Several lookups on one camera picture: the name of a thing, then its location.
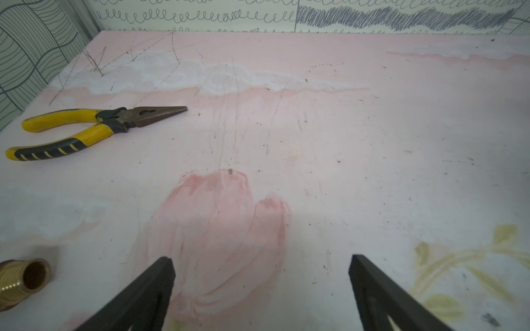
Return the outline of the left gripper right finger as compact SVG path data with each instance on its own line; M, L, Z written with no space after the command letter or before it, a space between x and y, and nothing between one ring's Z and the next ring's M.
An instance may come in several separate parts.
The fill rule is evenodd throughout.
M364 255L353 255L349 277L365 330L450 330Z

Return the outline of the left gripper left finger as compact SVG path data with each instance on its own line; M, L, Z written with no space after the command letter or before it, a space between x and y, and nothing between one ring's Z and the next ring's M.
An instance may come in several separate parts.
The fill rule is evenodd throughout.
M172 260L159 258L77 330L161 330L174 281Z

